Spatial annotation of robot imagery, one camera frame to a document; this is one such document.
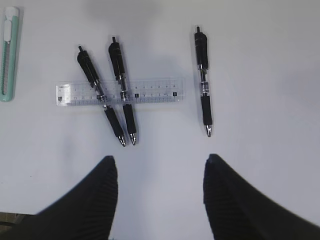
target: rubber grip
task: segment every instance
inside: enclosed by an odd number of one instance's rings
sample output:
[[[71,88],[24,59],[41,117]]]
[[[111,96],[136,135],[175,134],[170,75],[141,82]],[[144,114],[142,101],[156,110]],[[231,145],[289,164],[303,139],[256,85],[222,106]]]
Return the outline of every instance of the rubber grip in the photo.
[[[203,125],[212,125],[210,96],[201,97]]]
[[[128,134],[135,134],[137,132],[134,113],[132,110],[131,104],[123,105],[123,112],[126,121],[126,129],[128,130]]]
[[[124,135],[124,131],[122,130],[120,123],[118,121],[118,118],[116,116],[115,110],[113,108],[108,108],[104,111],[106,117],[109,120],[109,123],[111,124],[111,127],[113,129],[114,135],[116,137],[120,137]]]

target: white table surface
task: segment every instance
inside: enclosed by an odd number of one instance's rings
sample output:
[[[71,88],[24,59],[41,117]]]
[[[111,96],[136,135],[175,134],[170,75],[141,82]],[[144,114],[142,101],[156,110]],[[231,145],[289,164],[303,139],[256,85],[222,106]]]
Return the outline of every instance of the white table surface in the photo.
[[[203,174],[218,153],[246,180],[320,225],[318,0],[2,0],[23,25],[15,98],[0,103],[0,212],[35,214],[106,155],[118,168],[111,237],[211,239]],[[215,127],[202,126],[194,26],[209,39]],[[183,77],[178,104],[135,107],[123,148],[98,106],[59,108],[58,81],[81,81],[82,44],[102,79],[119,36],[131,79]],[[124,123],[123,114],[119,111]]]

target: clear plastic ruler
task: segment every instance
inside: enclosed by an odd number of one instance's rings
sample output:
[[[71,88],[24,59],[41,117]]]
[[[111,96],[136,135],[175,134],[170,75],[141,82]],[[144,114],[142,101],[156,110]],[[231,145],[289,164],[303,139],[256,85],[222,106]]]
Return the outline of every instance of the clear plastic ruler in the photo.
[[[128,84],[132,104],[175,103],[184,98],[183,78],[132,80]],[[101,102],[88,81],[61,82],[56,85],[58,107],[122,104],[121,87],[117,81],[103,81],[106,101]]]

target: pen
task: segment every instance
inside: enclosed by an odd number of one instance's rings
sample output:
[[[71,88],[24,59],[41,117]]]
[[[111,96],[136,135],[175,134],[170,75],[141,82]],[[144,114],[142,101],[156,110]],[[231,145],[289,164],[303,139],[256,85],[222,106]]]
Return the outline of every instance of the pen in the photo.
[[[104,94],[103,88],[101,86],[98,74],[94,68],[94,65],[91,62],[91,59],[88,55],[88,52],[83,50],[81,46],[79,46],[79,54],[77,57],[77,61],[80,64],[86,78],[88,79],[90,86],[92,88],[95,87],[96,92],[99,94],[99,101],[105,101],[107,97]],[[104,104],[103,105],[104,113],[109,120],[109,123],[113,129],[114,135],[119,139],[122,146],[126,146],[126,139],[124,136],[124,131],[122,130],[118,118],[116,116],[115,110],[111,105]]]
[[[116,38],[112,37],[112,43],[109,46],[109,55],[113,66],[113,71],[115,75],[115,79],[118,81],[118,84],[121,85],[121,100],[123,104],[123,112],[126,121],[126,128],[128,134],[130,136],[131,142],[133,145],[136,145],[136,124],[134,113],[132,109],[132,105],[129,104],[129,93],[128,93],[128,86],[126,80],[126,73],[124,68],[124,63],[122,59],[120,44],[116,42]]]
[[[209,82],[207,79],[207,70],[209,69],[208,40],[207,36],[203,32],[200,32],[199,26],[196,27],[196,33],[194,34],[194,42],[197,68],[199,71],[201,81],[200,90],[203,125],[205,127],[207,136],[211,137],[213,120],[211,115]]]

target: ruler markings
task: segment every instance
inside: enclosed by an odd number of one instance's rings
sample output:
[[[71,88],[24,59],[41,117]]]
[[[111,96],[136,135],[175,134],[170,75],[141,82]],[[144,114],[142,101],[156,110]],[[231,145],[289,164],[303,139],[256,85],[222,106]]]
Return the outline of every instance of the ruler markings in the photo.
[[[107,104],[122,104],[121,88],[116,81],[103,82],[107,96]],[[128,86],[130,102],[173,103],[184,97],[183,79],[171,78],[164,80],[132,81]],[[101,105],[96,91],[86,82],[59,83],[56,85],[56,104],[60,107]]]

